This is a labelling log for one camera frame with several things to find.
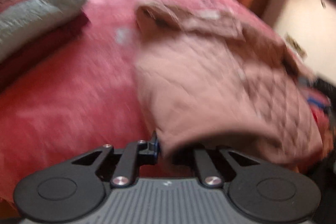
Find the pink quilted garment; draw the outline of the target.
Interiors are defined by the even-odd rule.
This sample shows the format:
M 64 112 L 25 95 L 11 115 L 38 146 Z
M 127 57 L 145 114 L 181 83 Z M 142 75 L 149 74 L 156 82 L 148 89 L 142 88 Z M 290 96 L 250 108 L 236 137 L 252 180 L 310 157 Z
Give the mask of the pink quilted garment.
M 139 0 L 138 97 L 163 156 L 202 144 L 281 165 L 309 162 L 322 137 L 300 77 L 313 73 L 280 39 L 229 11 Z

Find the pink heart-print bed blanket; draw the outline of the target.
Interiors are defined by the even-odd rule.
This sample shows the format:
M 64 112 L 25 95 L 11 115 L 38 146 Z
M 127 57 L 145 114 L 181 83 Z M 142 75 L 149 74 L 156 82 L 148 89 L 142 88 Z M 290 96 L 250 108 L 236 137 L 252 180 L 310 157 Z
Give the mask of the pink heart-print bed blanket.
M 87 0 L 82 33 L 1 92 L 1 197 L 15 203 L 22 222 L 306 223 L 332 208 L 335 132 L 329 129 L 318 128 L 321 154 L 297 165 L 202 144 L 167 159 L 159 140 L 157 164 L 143 165 L 130 187 L 111 187 L 88 167 L 72 165 L 106 144 L 125 148 L 156 132 L 138 97 L 138 1 Z M 229 11 L 280 39 L 235 0 L 163 1 Z M 205 187 L 193 170 L 199 147 L 232 149 L 261 164 L 243 168 L 224 187 Z

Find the light grey puffer jacket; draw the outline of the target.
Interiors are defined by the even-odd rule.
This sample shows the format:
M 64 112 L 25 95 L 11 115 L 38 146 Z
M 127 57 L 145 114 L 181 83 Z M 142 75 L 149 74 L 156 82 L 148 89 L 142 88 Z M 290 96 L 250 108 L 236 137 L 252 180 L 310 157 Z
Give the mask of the light grey puffer jacket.
M 1 13 L 1 61 L 80 14 L 87 0 L 26 0 Z

